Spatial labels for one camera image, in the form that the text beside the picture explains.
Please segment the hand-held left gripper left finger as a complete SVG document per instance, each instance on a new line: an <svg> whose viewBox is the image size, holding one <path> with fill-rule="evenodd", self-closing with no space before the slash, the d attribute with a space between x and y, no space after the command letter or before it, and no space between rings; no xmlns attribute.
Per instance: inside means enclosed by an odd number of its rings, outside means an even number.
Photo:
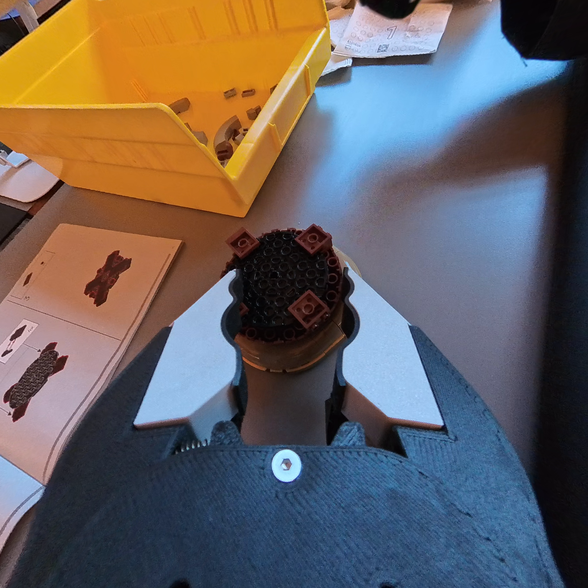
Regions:
<svg viewBox="0 0 588 588"><path fill-rule="evenodd" d="M237 413L242 357L240 272L229 271L180 315L159 357L134 420L139 428L189 424L198 440L210 440L217 422Z"/></svg>

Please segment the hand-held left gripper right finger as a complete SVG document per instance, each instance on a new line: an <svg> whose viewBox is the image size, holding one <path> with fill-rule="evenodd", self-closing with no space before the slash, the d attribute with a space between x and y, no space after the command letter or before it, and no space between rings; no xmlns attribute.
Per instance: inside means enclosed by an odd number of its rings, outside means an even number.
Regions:
<svg viewBox="0 0 588 588"><path fill-rule="evenodd" d="M442 430L444 422L408 321L349 266L343 271L342 330L326 441L359 422L369 445L397 448L396 428Z"/></svg>

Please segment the round toy brick model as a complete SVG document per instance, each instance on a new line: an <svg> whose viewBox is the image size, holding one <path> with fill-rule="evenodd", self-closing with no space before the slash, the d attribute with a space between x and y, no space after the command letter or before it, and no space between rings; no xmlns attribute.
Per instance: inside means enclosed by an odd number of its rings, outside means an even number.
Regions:
<svg viewBox="0 0 588 588"><path fill-rule="evenodd" d="M248 365L304 371L346 340L343 270L357 266L330 233L312 224L256 237L242 227L226 243L232 257L221 275L241 272L242 326L235 341Z"/></svg>

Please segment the yellow plastic bin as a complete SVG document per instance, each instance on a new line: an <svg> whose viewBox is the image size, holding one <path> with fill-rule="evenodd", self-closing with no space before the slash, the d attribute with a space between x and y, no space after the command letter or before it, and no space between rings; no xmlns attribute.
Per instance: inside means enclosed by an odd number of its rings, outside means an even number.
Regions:
<svg viewBox="0 0 588 588"><path fill-rule="evenodd" d="M71 1L1 57L1 141L73 187L244 217L329 57L323 1ZM273 86L225 166L165 104Z"/></svg>

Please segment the person's right forearm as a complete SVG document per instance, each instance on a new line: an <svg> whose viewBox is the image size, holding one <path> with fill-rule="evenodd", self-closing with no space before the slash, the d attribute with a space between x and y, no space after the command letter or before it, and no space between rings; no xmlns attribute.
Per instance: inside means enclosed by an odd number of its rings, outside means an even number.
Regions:
<svg viewBox="0 0 588 588"><path fill-rule="evenodd" d="M502 32L527 59L587 56L587 1L501 1Z"/></svg>

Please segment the open instruction booklet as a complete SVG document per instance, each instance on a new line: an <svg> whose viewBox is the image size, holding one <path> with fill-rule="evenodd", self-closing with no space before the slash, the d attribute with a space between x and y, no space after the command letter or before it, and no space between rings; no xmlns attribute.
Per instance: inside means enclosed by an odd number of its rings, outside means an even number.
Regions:
<svg viewBox="0 0 588 588"><path fill-rule="evenodd" d="M1 547L42 495L181 244L60 224L1 302Z"/></svg>

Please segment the black dotted mat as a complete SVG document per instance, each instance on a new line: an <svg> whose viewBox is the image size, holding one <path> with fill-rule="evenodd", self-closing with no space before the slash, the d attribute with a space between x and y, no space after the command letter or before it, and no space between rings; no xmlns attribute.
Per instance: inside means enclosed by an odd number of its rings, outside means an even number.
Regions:
<svg viewBox="0 0 588 588"><path fill-rule="evenodd" d="M534 485L568 587L587 587L587 59L573 63Z"/></svg>

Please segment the scattered loose toy bricks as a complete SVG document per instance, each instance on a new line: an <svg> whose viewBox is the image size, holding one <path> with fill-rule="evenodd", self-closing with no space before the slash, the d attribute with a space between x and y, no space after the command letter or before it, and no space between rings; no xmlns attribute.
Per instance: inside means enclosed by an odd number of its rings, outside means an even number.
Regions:
<svg viewBox="0 0 588 588"><path fill-rule="evenodd" d="M225 166L275 89L236 87L167 100L195 138Z"/></svg>

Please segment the white stand base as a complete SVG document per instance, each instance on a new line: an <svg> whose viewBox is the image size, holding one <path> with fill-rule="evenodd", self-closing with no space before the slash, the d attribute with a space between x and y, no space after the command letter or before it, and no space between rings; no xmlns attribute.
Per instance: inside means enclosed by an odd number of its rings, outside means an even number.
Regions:
<svg viewBox="0 0 588 588"><path fill-rule="evenodd" d="M1 165L1 196L13 201L30 203L49 192L58 177L28 159L17 167Z"/></svg>

